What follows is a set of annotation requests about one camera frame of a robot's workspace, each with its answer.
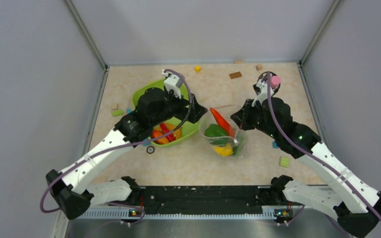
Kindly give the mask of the clear zip top bag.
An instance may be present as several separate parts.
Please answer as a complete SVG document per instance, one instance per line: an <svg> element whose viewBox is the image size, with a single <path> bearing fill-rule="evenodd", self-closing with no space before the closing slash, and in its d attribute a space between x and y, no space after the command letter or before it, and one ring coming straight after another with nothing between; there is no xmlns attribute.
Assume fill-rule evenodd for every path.
<svg viewBox="0 0 381 238"><path fill-rule="evenodd" d="M199 121L199 132L220 157L241 158L247 141L246 133L231 120L240 106L230 104L212 107Z"/></svg>

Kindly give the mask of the green toy pepper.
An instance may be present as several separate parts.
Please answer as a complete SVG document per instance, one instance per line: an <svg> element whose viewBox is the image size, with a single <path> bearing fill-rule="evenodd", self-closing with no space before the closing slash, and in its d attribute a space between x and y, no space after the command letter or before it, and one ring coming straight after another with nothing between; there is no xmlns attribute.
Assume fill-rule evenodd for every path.
<svg viewBox="0 0 381 238"><path fill-rule="evenodd" d="M204 136L215 138L215 137L228 136L228 133L219 125L212 123L204 131Z"/></svg>

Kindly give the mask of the orange toy carrot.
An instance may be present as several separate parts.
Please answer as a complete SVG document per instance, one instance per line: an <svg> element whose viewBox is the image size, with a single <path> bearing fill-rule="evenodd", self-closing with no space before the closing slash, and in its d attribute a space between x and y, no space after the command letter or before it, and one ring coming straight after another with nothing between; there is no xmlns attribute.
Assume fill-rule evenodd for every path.
<svg viewBox="0 0 381 238"><path fill-rule="evenodd" d="M227 122L227 120L214 108L210 108L210 112L216 120L217 124L226 131L230 137L235 137L235 131L233 127Z"/></svg>

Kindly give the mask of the red toy chili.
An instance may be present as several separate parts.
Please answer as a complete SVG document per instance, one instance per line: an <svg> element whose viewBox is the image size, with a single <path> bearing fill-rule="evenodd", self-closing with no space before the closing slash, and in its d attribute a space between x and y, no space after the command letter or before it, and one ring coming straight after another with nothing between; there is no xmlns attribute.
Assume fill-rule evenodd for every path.
<svg viewBox="0 0 381 238"><path fill-rule="evenodd" d="M164 134L167 134L171 131L171 127L169 126L169 124L166 124L166 123L161 123L160 124L160 128L161 130L163 131ZM174 140L176 140L175 136L173 135L173 133L169 134L166 136L167 140L169 142L172 142Z"/></svg>

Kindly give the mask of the green toy lettuce leaf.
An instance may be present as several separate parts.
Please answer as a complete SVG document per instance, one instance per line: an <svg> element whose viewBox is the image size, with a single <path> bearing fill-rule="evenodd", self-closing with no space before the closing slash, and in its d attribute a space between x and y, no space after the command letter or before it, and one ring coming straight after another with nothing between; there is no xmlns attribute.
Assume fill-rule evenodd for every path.
<svg viewBox="0 0 381 238"><path fill-rule="evenodd" d="M216 137L210 142L210 146L213 149L213 146L224 146L227 143L230 143L234 150L234 154L230 157L237 157L241 154L241 151L245 146L246 139L242 136L237 136L236 138L228 136Z"/></svg>

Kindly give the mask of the yellow toy lemon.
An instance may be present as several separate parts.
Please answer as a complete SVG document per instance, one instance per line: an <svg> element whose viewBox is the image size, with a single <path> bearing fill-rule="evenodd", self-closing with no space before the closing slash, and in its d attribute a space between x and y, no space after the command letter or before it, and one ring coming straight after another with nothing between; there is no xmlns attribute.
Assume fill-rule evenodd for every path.
<svg viewBox="0 0 381 238"><path fill-rule="evenodd" d="M213 150L216 154L222 157L228 157L234 154L233 146L230 143L227 143L224 146L213 146Z"/></svg>

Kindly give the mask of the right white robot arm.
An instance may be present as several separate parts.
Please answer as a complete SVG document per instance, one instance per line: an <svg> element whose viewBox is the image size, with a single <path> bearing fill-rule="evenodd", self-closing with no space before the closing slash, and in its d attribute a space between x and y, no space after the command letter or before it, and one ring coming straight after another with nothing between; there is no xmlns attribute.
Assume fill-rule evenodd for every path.
<svg viewBox="0 0 381 238"><path fill-rule="evenodd" d="M275 203L307 205L333 218L357 238L366 237L381 223L381 191L368 186L340 162L310 127L295 122L283 100L248 99L231 120L242 130L257 129L272 137L282 151L308 166L330 187L326 192L281 175L271 181Z"/></svg>

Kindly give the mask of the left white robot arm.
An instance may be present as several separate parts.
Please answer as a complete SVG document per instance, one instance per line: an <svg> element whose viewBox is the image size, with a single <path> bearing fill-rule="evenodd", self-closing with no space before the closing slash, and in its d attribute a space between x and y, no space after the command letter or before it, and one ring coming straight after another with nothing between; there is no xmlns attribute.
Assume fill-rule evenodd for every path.
<svg viewBox="0 0 381 238"><path fill-rule="evenodd" d="M135 109L123 116L99 144L70 166L46 174L45 194L51 194L69 220L107 202L135 204L139 191L132 178L98 185L92 185L92 181L117 158L148 139L155 126L171 118L179 119L179 125L197 123L205 113L207 108L197 102L193 93L183 98L173 89L148 88L139 97Z"/></svg>

